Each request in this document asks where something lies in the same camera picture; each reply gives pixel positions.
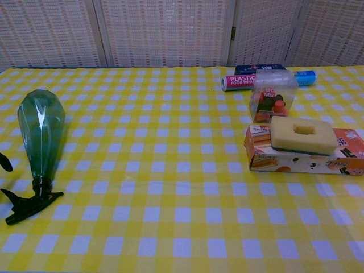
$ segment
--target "yellow sponge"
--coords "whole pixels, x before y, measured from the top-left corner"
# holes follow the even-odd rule
[[[330,123],[279,116],[271,120],[271,141],[277,150],[318,155],[331,155],[338,146]]]

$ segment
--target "woven screen panel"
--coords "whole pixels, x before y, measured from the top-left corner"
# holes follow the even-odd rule
[[[114,65],[226,65],[234,7],[233,0],[102,0]]]
[[[99,67],[86,1],[0,1],[0,69]]]
[[[291,66],[363,65],[364,1],[309,1],[296,39]]]
[[[282,63],[301,4],[302,0],[241,1],[229,65]]]

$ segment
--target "orange cardboard box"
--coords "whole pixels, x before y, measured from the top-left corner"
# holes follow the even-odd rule
[[[334,128],[338,147],[333,155],[274,150],[269,125],[250,125],[244,146],[251,171],[364,174],[364,141],[353,129]]]

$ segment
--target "yellow checkered tablecloth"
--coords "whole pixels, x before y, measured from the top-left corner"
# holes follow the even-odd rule
[[[358,129],[364,67],[317,67],[294,117]],[[16,117],[48,89],[67,115],[54,181],[65,195],[7,226],[0,271],[364,272],[363,176],[251,172],[243,146],[250,91],[233,69],[9,69],[0,75],[0,186],[33,195]]]

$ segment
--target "black trigger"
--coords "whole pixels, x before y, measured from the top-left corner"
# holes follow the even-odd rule
[[[14,192],[8,191],[7,189],[0,189],[6,196],[9,198],[10,202],[13,204],[14,207],[19,205],[21,201],[21,197],[17,196]]]
[[[7,172],[13,171],[13,167],[10,163],[10,160],[6,156],[4,156],[2,153],[0,153],[0,165]]]

